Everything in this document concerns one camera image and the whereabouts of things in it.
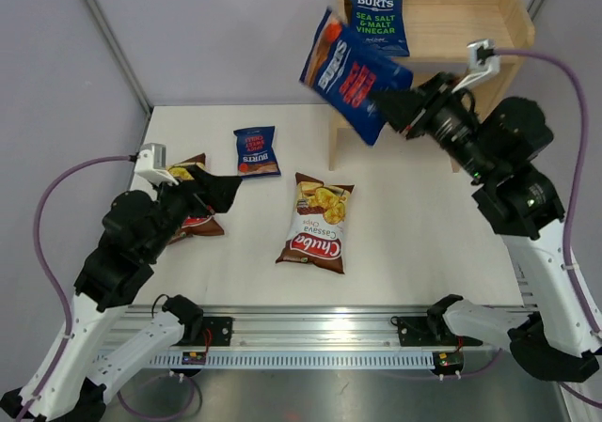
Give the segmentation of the blue Burts sea salt bag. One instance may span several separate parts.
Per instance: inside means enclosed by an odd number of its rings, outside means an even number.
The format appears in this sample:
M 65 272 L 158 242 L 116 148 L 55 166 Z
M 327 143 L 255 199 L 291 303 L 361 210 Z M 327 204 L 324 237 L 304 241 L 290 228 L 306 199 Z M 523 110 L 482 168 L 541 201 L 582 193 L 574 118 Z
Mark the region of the blue Burts sea salt bag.
M 404 0 L 348 0 L 348 24 L 362 41 L 393 57 L 409 57 Z

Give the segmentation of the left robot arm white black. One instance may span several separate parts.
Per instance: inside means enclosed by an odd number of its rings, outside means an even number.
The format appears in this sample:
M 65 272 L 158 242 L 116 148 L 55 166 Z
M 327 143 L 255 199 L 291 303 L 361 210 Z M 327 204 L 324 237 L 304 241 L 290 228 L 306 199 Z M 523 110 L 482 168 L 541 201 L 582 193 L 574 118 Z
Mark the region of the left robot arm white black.
M 202 309 L 182 295 L 134 337 L 105 356 L 100 347 L 153 274 L 152 267 L 184 221 L 226 213 L 242 180 L 188 167 L 190 180 L 156 185 L 156 197 L 118 195 L 103 218 L 104 232 L 74 282 L 63 330 L 29 383 L 1 398 L 16 421 L 98 421 L 120 388 L 158 352 L 196 343 Z

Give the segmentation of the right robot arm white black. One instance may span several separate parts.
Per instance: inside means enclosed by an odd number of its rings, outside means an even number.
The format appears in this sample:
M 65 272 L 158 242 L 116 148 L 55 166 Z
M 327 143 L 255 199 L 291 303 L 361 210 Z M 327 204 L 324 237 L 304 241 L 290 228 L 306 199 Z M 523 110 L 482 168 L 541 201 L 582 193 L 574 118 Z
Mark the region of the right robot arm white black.
M 438 343 L 472 338 L 510 353 L 532 377 L 582 383 L 599 369 L 596 308 L 563 242 L 567 216 L 551 180 L 533 164 L 553 138 L 540 106 L 509 97 L 479 119 L 473 94 L 441 72 L 406 89 L 370 96 L 406 139 L 431 137 L 470 176 L 477 208 L 527 280 L 534 312 L 517 316 L 451 294 L 431 305 L 426 323 Z

